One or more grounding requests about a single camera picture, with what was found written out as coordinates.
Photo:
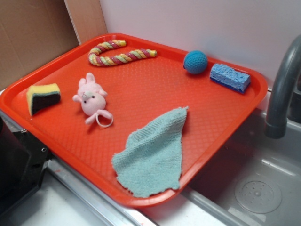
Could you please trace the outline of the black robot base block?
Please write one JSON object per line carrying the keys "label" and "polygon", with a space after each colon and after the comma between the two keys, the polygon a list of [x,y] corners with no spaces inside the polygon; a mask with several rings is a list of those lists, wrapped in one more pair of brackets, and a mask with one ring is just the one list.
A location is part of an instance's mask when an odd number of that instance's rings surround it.
{"label": "black robot base block", "polygon": [[32,133],[12,132],[0,120],[0,214],[37,192],[42,184],[48,147]]}

